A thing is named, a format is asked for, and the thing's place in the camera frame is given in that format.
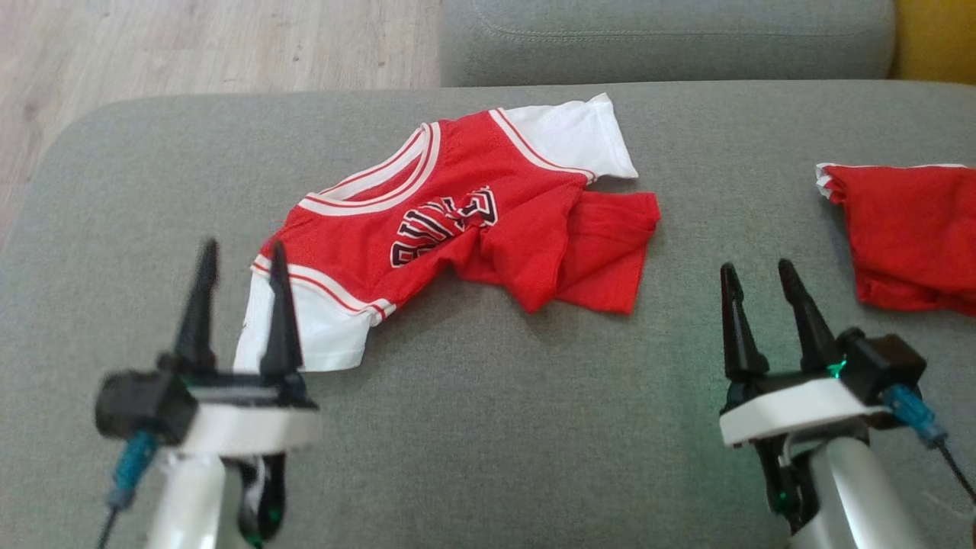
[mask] wooden floor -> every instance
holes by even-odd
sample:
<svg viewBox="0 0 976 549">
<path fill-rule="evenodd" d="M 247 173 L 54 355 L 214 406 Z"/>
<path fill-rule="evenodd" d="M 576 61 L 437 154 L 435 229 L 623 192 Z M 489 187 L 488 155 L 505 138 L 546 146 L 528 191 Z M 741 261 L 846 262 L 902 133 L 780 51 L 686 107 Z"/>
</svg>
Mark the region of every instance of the wooden floor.
<svg viewBox="0 0 976 549">
<path fill-rule="evenodd" d="M 146 96 L 438 84 L 440 0 L 0 0 L 0 247 L 44 151 Z"/>
</svg>

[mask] jersey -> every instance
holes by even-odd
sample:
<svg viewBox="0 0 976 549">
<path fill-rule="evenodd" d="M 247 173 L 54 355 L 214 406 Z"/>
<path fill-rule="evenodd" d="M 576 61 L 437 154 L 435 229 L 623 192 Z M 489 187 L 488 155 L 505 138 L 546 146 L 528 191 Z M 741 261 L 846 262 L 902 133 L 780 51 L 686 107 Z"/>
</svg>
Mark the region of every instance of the jersey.
<svg viewBox="0 0 976 549">
<path fill-rule="evenodd" d="M 252 266 L 234 369 L 257 371 L 264 352 L 275 240 L 306 371 L 358 365 L 370 327 L 448 266 L 529 312 L 560 299 L 630 313 L 660 214 L 653 193 L 587 190 L 601 176 L 637 177 L 605 94 L 423 124 L 387 161 L 292 209 Z"/>
<path fill-rule="evenodd" d="M 859 301 L 976 317 L 976 169 L 825 163 L 817 187 L 843 204 Z"/>
</svg>

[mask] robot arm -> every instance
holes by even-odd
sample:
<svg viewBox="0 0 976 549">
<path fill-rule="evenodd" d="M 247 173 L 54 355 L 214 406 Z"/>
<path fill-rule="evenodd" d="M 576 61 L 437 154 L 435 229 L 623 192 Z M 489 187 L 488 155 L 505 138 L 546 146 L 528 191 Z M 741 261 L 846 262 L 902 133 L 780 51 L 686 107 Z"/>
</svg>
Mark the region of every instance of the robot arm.
<svg viewBox="0 0 976 549">
<path fill-rule="evenodd" d="M 904 421 L 924 440 L 944 442 L 934 416 L 922 411 L 917 382 L 925 360 L 897 335 L 867 338 L 851 328 L 834 338 L 793 264 L 781 260 L 779 273 L 802 359 L 799 371 L 769 373 L 735 269 L 721 268 L 730 382 L 719 416 L 725 444 L 755 448 L 769 508 L 790 524 L 790 547 L 926 547 L 868 446 L 870 428 L 904 427 Z"/>
<path fill-rule="evenodd" d="M 216 283 L 217 243 L 210 240 L 174 351 L 161 355 L 154 371 L 113 373 L 102 383 L 96 425 L 103 437 L 127 444 L 101 547 L 160 445 L 168 447 L 168 479 L 147 547 L 261 547 L 284 519 L 287 453 L 321 437 L 318 406 L 299 373 L 302 350 L 283 246 L 274 247 L 275 301 L 259 374 L 216 368 L 210 349 Z"/>
</svg>

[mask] black cable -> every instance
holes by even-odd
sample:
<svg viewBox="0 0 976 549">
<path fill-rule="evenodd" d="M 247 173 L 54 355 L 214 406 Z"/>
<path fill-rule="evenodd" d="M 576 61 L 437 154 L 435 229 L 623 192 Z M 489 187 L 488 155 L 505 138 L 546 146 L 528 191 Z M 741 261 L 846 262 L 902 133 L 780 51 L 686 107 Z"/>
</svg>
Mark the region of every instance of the black cable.
<svg viewBox="0 0 976 549">
<path fill-rule="evenodd" d="M 949 447 L 946 446 L 946 439 L 941 439 L 935 443 L 935 447 L 939 448 L 939 452 L 942 453 L 942 457 L 946 459 L 946 463 L 949 464 L 949 468 L 953 470 L 953 475 L 956 475 L 956 480 L 962 485 L 962 489 L 966 490 L 969 494 L 969 500 L 972 501 L 973 505 L 976 505 L 976 490 L 973 489 L 973 485 L 969 483 L 966 476 L 962 474 L 959 469 L 958 464 L 953 459 L 953 455 L 949 452 Z"/>
<path fill-rule="evenodd" d="M 99 549 L 105 549 L 108 545 L 108 536 L 112 534 L 112 527 L 115 526 L 115 519 L 119 516 L 119 510 L 112 507 L 108 512 L 108 519 L 102 527 L 102 536 L 99 537 Z"/>
</svg>

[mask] white sleeve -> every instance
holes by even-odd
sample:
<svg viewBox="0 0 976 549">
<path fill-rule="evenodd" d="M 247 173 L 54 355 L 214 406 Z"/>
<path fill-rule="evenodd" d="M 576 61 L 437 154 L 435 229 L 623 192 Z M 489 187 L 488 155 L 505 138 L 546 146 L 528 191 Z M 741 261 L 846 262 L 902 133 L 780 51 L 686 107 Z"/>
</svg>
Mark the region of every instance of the white sleeve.
<svg viewBox="0 0 976 549">
<path fill-rule="evenodd" d="M 606 94 L 585 103 L 523 106 L 504 114 L 531 149 L 553 164 L 589 170 L 596 177 L 637 177 Z"/>
<path fill-rule="evenodd" d="M 370 328 L 369 315 L 350 315 L 294 281 L 292 296 L 305 371 L 345 370 L 359 365 Z M 234 357 L 234 372 L 258 373 L 267 347 L 273 302 L 274 292 L 267 279 L 252 274 L 244 327 Z"/>
</svg>

